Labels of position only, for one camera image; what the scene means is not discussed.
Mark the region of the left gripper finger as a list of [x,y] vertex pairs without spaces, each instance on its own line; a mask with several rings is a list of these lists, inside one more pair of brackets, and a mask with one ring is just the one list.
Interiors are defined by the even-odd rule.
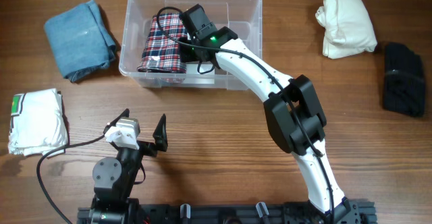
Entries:
[[166,132],[166,115],[163,114],[153,132],[153,138],[155,139],[155,146],[158,151],[167,151],[167,132]]
[[122,118],[122,117],[129,117],[130,110],[125,109],[119,116],[117,116],[113,121],[109,122],[105,127],[110,128],[112,126],[115,126],[116,123]]

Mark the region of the red plaid shirt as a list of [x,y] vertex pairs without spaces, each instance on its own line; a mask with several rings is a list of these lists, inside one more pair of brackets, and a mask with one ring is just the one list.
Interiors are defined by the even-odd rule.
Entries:
[[[179,15],[162,13],[159,16],[162,29],[175,40],[188,38]],[[138,72],[185,74],[186,64],[181,59],[180,45],[164,35],[154,16],[146,39]]]

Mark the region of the cream cloth garment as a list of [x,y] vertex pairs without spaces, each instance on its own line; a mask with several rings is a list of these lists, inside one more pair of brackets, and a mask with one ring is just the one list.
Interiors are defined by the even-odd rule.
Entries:
[[325,29],[324,56],[340,59],[375,50],[377,39],[362,0],[323,0],[315,17]]

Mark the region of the black knit garment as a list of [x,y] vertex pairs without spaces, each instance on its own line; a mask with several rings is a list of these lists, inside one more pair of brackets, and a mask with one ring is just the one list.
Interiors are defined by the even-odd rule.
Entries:
[[426,80],[419,55],[400,43],[388,43],[384,55],[383,108],[411,117],[425,114]]

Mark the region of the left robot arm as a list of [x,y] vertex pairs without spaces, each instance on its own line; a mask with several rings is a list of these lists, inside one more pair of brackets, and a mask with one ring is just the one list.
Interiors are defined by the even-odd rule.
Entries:
[[101,159],[92,170],[94,198],[88,213],[80,211],[79,223],[148,223],[149,216],[140,206],[139,200],[131,198],[139,171],[144,171],[143,157],[156,157],[168,147],[166,115],[162,115],[155,131],[153,142],[138,139],[140,126],[137,119],[129,117],[125,109],[108,123],[103,137],[116,150],[116,157]]

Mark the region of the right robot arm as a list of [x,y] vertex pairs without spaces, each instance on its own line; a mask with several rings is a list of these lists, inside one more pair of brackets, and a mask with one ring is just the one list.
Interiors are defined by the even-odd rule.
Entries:
[[283,74],[251,52],[227,27],[217,29],[203,7],[180,13],[196,56],[210,61],[253,91],[263,102],[273,141],[294,156],[305,180],[308,201],[322,223],[337,223],[347,211],[325,149],[327,124],[313,83],[304,75]]

